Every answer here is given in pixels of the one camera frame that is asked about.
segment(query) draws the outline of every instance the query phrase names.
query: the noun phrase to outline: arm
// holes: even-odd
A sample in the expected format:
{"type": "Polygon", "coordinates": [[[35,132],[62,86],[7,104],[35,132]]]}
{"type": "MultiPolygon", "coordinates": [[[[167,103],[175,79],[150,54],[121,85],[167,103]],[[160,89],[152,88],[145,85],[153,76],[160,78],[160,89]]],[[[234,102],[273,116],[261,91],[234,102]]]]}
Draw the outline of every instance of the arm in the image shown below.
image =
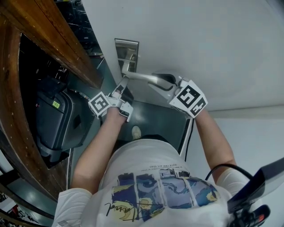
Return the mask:
{"type": "MultiPolygon", "coordinates": [[[[228,141],[214,119],[210,117],[208,111],[202,110],[195,119],[210,169],[224,163],[236,165],[234,154],[228,141]]],[[[215,183],[226,169],[227,167],[221,167],[213,173],[215,183]]]]}
{"type": "Polygon", "coordinates": [[[71,188],[84,188],[95,194],[107,168],[114,144],[126,118],[118,109],[107,110],[106,120],[99,132],[79,158],[74,170],[71,188]]]}

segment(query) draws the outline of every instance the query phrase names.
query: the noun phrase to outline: white wall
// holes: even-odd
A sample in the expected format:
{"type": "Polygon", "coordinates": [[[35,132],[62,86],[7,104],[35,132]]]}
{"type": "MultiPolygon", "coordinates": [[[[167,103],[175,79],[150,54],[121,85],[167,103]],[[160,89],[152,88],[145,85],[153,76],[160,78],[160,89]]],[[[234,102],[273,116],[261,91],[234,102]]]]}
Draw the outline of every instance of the white wall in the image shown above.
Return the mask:
{"type": "MultiPolygon", "coordinates": [[[[255,174],[257,170],[284,157],[284,119],[216,119],[229,141],[237,164],[255,174]]],[[[196,126],[189,144],[186,161],[192,172],[202,179],[209,172],[196,126]]],[[[271,208],[264,227],[281,227],[284,224],[284,184],[263,198],[271,208]]]]}
{"type": "Polygon", "coordinates": [[[210,115],[215,118],[284,119],[284,106],[211,111],[210,115]]]}
{"type": "Polygon", "coordinates": [[[9,172],[11,170],[13,170],[13,167],[10,165],[10,163],[8,162],[8,160],[5,158],[4,154],[2,153],[2,151],[0,150],[0,167],[2,170],[4,170],[4,172],[9,172]]]}
{"type": "Polygon", "coordinates": [[[16,205],[16,203],[8,196],[6,196],[6,198],[7,198],[6,200],[0,203],[0,209],[5,212],[8,212],[16,205]]]}
{"type": "MultiPolygon", "coordinates": [[[[118,83],[115,38],[139,41],[137,72],[192,79],[209,110],[284,104],[282,21],[265,0],[82,0],[118,83]]],[[[144,82],[138,101],[165,105],[144,82]]]]}

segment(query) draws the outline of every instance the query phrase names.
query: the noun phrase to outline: person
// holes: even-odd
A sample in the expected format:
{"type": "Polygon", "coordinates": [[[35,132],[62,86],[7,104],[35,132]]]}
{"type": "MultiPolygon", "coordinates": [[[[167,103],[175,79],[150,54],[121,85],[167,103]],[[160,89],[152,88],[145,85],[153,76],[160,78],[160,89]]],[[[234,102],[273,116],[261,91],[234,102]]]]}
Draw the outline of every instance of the person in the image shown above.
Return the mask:
{"type": "MultiPolygon", "coordinates": [[[[209,167],[236,164],[209,113],[203,109],[195,119],[209,167]]],[[[108,109],[78,160],[71,189],[59,194],[53,226],[227,226],[227,201],[248,180],[226,167],[213,173],[215,183],[196,178],[161,140],[134,140],[112,155],[125,120],[117,108],[108,109]]]]}

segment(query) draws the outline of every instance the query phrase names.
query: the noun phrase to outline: black suitcase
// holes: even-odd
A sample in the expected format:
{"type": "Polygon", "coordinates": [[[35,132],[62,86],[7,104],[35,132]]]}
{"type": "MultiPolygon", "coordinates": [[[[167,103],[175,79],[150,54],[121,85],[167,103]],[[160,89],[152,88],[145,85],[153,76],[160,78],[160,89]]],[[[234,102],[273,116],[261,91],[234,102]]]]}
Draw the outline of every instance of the black suitcase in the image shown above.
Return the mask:
{"type": "Polygon", "coordinates": [[[88,100],[47,78],[38,86],[36,104],[37,146],[49,161],[57,162],[61,152],[81,146],[94,120],[88,100]]]}

